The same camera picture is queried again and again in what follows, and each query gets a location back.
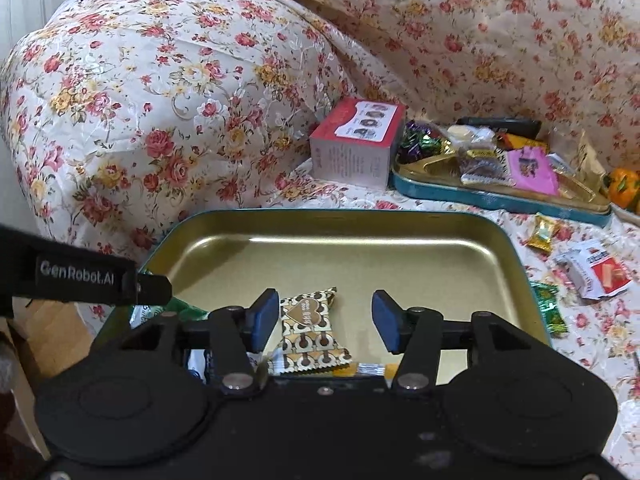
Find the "empty gold square tin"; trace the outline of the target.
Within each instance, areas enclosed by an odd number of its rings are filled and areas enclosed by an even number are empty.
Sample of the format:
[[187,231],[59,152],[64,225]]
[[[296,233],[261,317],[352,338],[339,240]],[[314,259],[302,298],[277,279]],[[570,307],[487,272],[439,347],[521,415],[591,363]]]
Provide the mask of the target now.
[[238,209],[178,224],[144,262],[177,298],[213,311],[335,288],[335,339],[355,365],[390,364],[371,313],[383,289],[448,321],[488,311],[547,341],[524,266],[506,232],[477,214],[367,209]]

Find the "red white cardboard box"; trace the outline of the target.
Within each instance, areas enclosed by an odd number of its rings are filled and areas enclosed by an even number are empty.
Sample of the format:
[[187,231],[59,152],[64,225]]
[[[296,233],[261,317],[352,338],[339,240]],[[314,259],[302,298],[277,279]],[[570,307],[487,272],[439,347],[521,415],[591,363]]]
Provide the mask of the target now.
[[405,118],[403,105],[342,99],[309,138],[312,176],[384,190]]

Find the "gold candy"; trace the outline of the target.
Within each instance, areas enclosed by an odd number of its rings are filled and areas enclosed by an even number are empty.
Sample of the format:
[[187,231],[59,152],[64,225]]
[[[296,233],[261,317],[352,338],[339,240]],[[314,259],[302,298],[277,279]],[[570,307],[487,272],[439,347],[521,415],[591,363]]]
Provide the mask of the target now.
[[537,252],[550,255],[552,253],[552,243],[555,233],[561,226],[561,221],[557,218],[535,214],[533,231],[529,234],[525,245]]

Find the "floral sofa cover cloth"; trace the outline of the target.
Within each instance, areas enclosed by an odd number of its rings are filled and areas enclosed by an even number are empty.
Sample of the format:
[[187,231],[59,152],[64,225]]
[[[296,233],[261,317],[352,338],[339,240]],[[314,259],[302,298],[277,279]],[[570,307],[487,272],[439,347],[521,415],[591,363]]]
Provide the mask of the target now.
[[[14,0],[1,0],[4,8]],[[577,169],[639,166],[639,0],[60,0],[1,58],[1,135],[39,234],[143,261],[216,208],[459,211],[315,179],[345,98],[540,120]]]

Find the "purple green foil candies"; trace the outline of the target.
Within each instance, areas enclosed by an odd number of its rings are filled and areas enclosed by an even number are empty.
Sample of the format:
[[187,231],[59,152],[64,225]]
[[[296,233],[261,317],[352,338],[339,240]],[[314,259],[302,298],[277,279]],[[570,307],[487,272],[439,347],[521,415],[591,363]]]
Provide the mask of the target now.
[[411,119],[405,124],[398,145],[397,160],[405,165],[449,152],[450,143],[439,126]]

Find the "tan paper bag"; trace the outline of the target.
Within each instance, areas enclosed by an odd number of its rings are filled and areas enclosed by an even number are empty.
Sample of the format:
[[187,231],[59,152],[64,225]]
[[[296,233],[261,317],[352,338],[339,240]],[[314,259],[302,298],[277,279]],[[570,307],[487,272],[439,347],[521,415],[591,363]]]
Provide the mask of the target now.
[[606,171],[585,131],[580,134],[578,140],[576,172],[578,179],[587,188],[596,193],[600,192]]

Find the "green white snack packet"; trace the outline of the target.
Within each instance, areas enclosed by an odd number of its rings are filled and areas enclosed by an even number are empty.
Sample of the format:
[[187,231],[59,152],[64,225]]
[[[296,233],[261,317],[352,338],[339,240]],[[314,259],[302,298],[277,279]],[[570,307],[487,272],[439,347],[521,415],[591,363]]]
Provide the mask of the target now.
[[137,328],[141,324],[149,321],[150,318],[155,318],[157,315],[171,313],[177,315],[177,318],[181,322],[189,321],[201,321],[205,320],[209,312],[198,307],[192,306],[187,302],[172,297],[166,306],[134,306],[134,310],[129,318],[129,326],[131,328]]

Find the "pink snack packet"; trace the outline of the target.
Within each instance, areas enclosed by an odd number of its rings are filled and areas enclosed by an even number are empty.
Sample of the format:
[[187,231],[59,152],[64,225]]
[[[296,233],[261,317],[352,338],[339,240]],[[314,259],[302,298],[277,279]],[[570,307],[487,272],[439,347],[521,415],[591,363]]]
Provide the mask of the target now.
[[514,188],[546,195],[558,194],[558,178],[544,148],[526,146],[507,151],[506,162]]

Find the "white hawthorn strip packet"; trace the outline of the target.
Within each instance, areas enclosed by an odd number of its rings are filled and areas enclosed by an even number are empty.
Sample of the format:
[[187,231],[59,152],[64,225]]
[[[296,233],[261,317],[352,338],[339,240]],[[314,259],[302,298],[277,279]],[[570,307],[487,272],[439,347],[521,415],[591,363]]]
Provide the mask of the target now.
[[567,274],[570,281],[576,288],[578,295],[582,299],[589,299],[592,287],[592,279],[586,264],[582,261],[582,256],[578,250],[561,252],[554,257],[554,262],[560,266]]

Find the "dark brown snack packet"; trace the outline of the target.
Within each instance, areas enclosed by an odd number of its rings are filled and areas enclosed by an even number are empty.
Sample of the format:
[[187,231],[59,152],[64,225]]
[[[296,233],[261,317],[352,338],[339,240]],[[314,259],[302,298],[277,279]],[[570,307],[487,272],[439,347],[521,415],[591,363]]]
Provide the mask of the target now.
[[506,155],[496,148],[462,148],[457,154],[463,184],[513,186]]

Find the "silver yellow snack packet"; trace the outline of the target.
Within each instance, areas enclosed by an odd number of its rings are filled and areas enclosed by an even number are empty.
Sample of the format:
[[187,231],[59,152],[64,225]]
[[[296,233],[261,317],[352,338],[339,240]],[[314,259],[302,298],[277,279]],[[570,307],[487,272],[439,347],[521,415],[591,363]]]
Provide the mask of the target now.
[[376,363],[350,363],[332,370],[334,377],[357,377],[357,376],[380,376],[387,380],[392,380],[398,370],[397,363],[376,364]]

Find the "green candy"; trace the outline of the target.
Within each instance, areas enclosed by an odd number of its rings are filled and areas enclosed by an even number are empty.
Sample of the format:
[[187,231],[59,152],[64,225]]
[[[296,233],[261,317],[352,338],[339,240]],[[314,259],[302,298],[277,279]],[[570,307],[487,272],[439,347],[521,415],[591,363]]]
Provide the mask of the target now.
[[568,328],[558,308],[558,286],[541,282],[531,282],[530,286],[549,336],[565,337],[568,334]]

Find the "red white hawthorn packet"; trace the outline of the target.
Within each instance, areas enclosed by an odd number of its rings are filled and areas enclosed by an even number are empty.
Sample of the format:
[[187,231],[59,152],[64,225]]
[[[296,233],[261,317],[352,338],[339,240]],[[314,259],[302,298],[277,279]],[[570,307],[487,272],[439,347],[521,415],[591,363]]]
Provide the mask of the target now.
[[610,298],[632,282],[623,266],[596,240],[586,240],[576,249],[573,270],[578,276],[580,296],[588,300]]

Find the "black remote control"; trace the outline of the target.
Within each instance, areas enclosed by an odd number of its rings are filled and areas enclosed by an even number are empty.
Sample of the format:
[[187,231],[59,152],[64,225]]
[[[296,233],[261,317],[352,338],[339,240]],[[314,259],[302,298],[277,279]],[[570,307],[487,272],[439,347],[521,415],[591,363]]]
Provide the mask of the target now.
[[514,117],[461,117],[456,124],[475,128],[486,127],[495,133],[513,134],[530,140],[535,140],[541,129],[540,120]]

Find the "brown heart pattern packet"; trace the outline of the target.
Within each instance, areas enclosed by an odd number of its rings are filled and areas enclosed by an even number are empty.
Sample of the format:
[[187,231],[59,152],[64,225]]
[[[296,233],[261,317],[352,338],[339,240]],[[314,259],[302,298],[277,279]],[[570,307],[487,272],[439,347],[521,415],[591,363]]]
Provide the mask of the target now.
[[269,359],[269,373],[323,373],[349,366],[352,354],[335,338],[330,319],[336,287],[280,300],[281,341]]

